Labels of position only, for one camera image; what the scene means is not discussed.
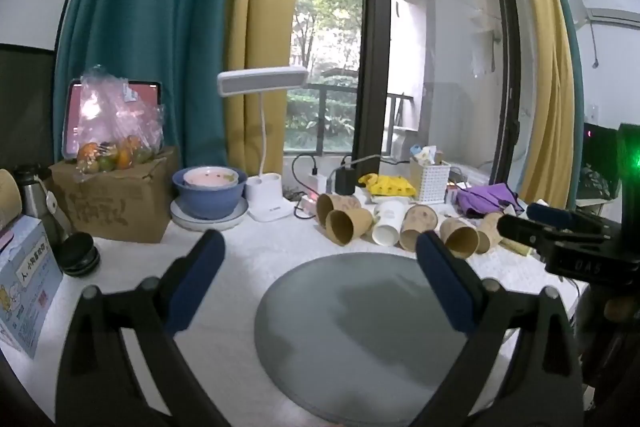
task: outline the yellow curtain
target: yellow curtain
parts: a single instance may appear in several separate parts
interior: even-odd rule
[[[296,0],[228,0],[227,70],[287,66],[291,22]],[[266,92],[267,129],[265,172],[282,172],[286,91]],[[224,100],[226,151],[229,165],[257,174],[262,151],[257,94]]]
[[[536,114],[520,196],[564,208],[574,151],[574,74],[560,0],[532,0],[538,34]]]

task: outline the orange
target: orange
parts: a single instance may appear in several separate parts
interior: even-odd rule
[[[128,147],[122,147],[118,150],[118,159],[116,160],[116,169],[128,169],[132,164],[131,151]]]
[[[77,159],[78,160],[91,160],[91,159],[95,159],[95,157],[97,155],[98,155],[98,144],[96,142],[89,142],[89,143],[85,143],[78,150]]]
[[[140,149],[142,147],[142,140],[140,137],[133,134],[127,136],[127,143],[129,143],[129,148],[131,149]]]

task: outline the plastic bag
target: plastic bag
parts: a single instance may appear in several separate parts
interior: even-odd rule
[[[81,77],[81,86],[78,170],[97,174],[152,160],[162,145],[162,106],[99,66]]]

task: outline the table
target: table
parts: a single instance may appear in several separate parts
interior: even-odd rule
[[[454,215],[448,205],[435,205],[440,214]],[[257,223],[247,217],[239,226],[223,232],[226,259],[189,330],[175,342],[191,370],[218,408],[238,427],[322,427],[327,423],[300,409],[271,383],[254,347],[254,315],[267,288],[288,270],[312,259],[348,251],[390,252],[413,257],[400,248],[385,248],[359,239],[338,247],[315,220],[293,216],[273,223]],[[44,322],[34,360],[4,343],[2,352],[36,403],[54,417],[58,364],[66,330],[80,292],[89,284],[104,293],[135,287],[150,275],[160,277],[174,259],[185,255],[200,237],[170,223],[162,243],[137,245],[96,239],[102,263],[85,279],[65,275]],[[575,287],[544,271],[542,263],[497,247],[473,255],[470,265],[481,278],[493,277],[508,289],[538,293],[545,285],[558,288],[567,309],[577,300]],[[124,331],[127,349],[149,404],[168,412],[152,383],[135,334]],[[478,405],[495,396],[513,352],[516,336],[500,350],[494,372]]]
[[[575,200],[575,206],[580,208],[581,210],[586,210],[591,214],[595,214],[599,216],[602,213],[602,209],[604,205],[610,204],[616,201],[613,200],[602,200],[602,199],[590,199],[590,200]]]

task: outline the white pen holder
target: white pen holder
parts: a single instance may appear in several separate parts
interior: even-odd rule
[[[282,177],[275,172],[251,176],[244,187],[244,197],[249,206],[269,206],[282,199]]]
[[[382,247],[392,247],[400,239],[402,221],[409,209],[403,201],[385,201],[374,210],[375,224],[371,231],[371,238]]]

